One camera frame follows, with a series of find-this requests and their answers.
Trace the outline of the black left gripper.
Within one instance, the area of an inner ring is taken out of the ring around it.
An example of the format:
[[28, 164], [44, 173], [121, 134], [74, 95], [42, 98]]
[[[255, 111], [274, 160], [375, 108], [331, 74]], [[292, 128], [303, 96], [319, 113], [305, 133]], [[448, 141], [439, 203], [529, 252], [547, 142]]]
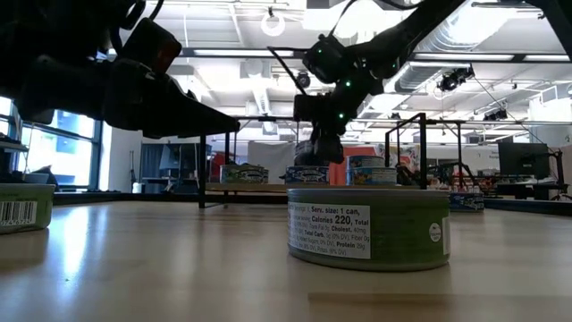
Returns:
[[112, 63], [102, 112], [113, 127], [142, 131], [146, 137], [188, 138], [239, 129], [234, 117], [199, 102], [192, 91], [182, 91], [170, 75], [126, 58]]

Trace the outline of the dark blue partition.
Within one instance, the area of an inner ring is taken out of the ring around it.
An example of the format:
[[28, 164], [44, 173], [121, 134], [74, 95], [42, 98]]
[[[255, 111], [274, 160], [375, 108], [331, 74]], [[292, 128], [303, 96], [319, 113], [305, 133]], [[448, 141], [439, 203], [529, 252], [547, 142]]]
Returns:
[[140, 178], [147, 194], [198, 193], [199, 164], [208, 163], [212, 148], [206, 145], [200, 155], [199, 143], [143, 144], [141, 146]]

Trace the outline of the silver ceiling duct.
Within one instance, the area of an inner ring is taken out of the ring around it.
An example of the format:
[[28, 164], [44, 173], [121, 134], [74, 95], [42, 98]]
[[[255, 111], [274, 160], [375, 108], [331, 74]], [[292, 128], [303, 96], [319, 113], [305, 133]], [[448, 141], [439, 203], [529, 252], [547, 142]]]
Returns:
[[[468, 50], [471, 45], [454, 34], [459, 18], [450, 18], [435, 28], [416, 48], [417, 52], [449, 52], [453, 49]], [[395, 83], [397, 92], [412, 93], [422, 88], [427, 81], [441, 72], [467, 68], [468, 63], [413, 61]]]

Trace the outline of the distant cluttered desk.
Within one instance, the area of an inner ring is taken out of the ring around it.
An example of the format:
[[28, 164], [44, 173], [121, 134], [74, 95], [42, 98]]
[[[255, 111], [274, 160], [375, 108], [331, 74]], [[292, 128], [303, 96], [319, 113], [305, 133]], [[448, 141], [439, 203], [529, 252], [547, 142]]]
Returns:
[[436, 174], [435, 181], [459, 192], [481, 192], [486, 198], [556, 200], [572, 199], [568, 185], [548, 178], [537, 180], [530, 176]]

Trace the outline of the grey desk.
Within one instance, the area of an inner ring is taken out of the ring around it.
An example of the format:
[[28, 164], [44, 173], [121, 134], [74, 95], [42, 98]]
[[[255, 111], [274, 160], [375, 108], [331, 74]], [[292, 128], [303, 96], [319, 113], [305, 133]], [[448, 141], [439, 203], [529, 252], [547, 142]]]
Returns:
[[24, 146], [20, 141], [14, 140], [0, 132], [0, 149], [13, 152], [28, 152], [29, 149]]

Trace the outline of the black aluminium table frame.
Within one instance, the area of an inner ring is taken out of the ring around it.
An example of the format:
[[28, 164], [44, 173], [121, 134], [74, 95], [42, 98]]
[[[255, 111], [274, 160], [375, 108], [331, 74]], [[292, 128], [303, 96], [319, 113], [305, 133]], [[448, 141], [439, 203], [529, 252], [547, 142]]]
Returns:
[[[70, 206], [115, 201], [144, 202], [190, 202], [199, 203], [197, 194], [132, 194], [123, 192], [56, 192], [53, 197], [55, 206]], [[285, 195], [206, 195], [206, 203], [215, 204], [269, 204], [287, 203]], [[533, 213], [572, 218], [572, 202], [527, 200], [527, 199], [485, 199], [486, 209]]]

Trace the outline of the long ceiling light bar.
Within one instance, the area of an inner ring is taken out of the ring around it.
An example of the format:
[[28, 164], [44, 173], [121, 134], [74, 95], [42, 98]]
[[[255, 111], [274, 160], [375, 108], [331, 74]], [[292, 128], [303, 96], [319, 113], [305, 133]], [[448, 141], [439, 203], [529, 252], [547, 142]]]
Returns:
[[[180, 53], [184, 58], [273, 58], [268, 49], [239, 48], [191, 48], [184, 47]], [[476, 54], [476, 53], [413, 53], [409, 61], [419, 62], [469, 62], [469, 63], [538, 63], [568, 64], [567, 55], [536, 54]]]

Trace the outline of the large window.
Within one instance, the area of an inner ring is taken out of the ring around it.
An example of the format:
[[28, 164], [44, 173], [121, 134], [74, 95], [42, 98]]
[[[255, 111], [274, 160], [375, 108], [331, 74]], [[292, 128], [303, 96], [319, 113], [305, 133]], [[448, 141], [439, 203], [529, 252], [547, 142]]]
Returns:
[[55, 111], [48, 125], [23, 121], [11, 99], [0, 97], [0, 148], [10, 173], [48, 170], [63, 190], [97, 186], [102, 123], [85, 115]]

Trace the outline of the green tuna can gold lid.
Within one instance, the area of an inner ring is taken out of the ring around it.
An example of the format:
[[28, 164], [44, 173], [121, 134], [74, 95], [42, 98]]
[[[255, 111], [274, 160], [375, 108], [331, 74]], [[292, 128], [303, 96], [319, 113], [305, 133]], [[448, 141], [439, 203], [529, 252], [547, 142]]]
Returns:
[[259, 165], [221, 165], [220, 183], [268, 183], [268, 170]]

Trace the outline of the distant black metal frame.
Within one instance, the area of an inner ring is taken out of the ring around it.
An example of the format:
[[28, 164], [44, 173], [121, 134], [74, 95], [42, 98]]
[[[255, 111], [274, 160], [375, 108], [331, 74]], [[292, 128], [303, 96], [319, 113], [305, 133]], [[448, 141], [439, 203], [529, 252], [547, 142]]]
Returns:
[[[572, 122], [545, 122], [545, 121], [466, 121], [466, 120], [436, 120], [425, 118], [423, 113], [414, 115], [406, 120], [398, 119], [356, 119], [346, 125], [345, 132], [341, 135], [341, 142], [347, 144], [377, 144], [391, 140], [392, 134], [395, 137], [401, 135], [403, 131], [415, 129], [421, 136], [421, 131], [430, 129], [441, 129], [455, 132], [471, 130], [475, 133], [482, 133], [486, 136], [488, 131], [517, 131], [517, 135], [531, 135], [532, 129], [542, 126], [572, 126]], [[265, 123], [272, 123], [278, 129], [288, 129], [293, 138], [288, 141], [299, 142], [310, 139], [313, 127], [311, 122], [295, 121], [289, 116], [235, 116], [240, 127], [237, 133], [244, 129], [253, 127], [254, 123], [259, 123], [261, 127]]]

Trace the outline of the white partition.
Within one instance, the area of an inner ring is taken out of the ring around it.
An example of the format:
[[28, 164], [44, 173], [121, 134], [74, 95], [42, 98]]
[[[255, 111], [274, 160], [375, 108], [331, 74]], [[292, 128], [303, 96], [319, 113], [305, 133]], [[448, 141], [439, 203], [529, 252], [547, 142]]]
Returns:
[[294, 148], [293, 143], [270, 144], [251, 141], [248, 144], [248, 163], [266, 168], [271, 166], [285, 168], [293, 165]]

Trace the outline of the wooden shelf black metal frame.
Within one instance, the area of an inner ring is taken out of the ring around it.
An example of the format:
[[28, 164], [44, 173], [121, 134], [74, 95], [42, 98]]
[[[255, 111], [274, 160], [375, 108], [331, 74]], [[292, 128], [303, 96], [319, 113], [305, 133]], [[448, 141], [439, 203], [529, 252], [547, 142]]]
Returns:
[[[237, 131], [226, 132], [223, 136], [223, 163], [227, 164], [230, 162], [231, 153], [231, 141], [236, 142]], [[198, 174], [198, 204], [200, 208], [208, 208], [213, 206], [207, 206], [207, 203], [213, 204], [253, 204], [253, 205], [285, 205], [287, 204], [287, 188], [285, 185], [274, 185], [271, 187], [270, 184], [262, 188], [256, 188], [254, 185], [247, 185], [247, 188], [224, 188], [222, 185], [219, 188], [215, 187], [214, 183], [207, 184], [210, 179], [210, 174], [207, 172], [207, 160], [206, 160], [206, 135], [201, 135], [199, 140], [198, 157], [197, 160], [197, 174]], [[378, 185], [378, 186], [362, 186], [358, 189], [410, 189], [410, 190], [427, 190], [427, 163], [426, 163], [426, 142], [421, 144], [421, 172], [418, 173], [418, 177], [413, 174], [408, 174], [408, 178], [411, 180], [410, 185], [396, 186], [394, 188], [389, 187], [389, 185]], [[206, 191], [218, 191], [222, 194], [210, 194], [207, 195]]]

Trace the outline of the black bag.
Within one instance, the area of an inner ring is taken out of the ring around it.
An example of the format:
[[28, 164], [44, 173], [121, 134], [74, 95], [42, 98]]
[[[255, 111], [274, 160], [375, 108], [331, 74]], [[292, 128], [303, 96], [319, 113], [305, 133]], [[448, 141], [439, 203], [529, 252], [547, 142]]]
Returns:
[[50, 165], [42, 166], [39, 169], [26, 174], [25, 182], [58, 186], [57, 179], [55, 178]]

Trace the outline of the black computer monitor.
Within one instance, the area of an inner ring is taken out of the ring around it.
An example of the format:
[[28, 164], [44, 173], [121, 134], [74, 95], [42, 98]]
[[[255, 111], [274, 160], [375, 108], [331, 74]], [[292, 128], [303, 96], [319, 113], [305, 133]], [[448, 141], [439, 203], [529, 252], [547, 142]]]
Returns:
[[500, 142], [498, 152], [502, 175], [532, 175], [538, 180], [551, 175], [546, 144]]

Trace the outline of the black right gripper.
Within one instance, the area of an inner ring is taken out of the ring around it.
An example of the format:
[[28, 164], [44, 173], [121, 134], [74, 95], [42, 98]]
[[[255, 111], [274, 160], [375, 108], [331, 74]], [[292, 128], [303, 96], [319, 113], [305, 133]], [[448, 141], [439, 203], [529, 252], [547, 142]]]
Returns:
[[343, 84], [338, 84], [331, 92], [294, 97], [294, 120], [312, 123], [309, 141], [315, 156], [320, 156], [319, 142], [324, 134], [323, 158], [335, 164], [343, 162], [343, 146], [338, 134], [345, 133], [346, 124], [357, 116], [361, 103], [362, 89]]

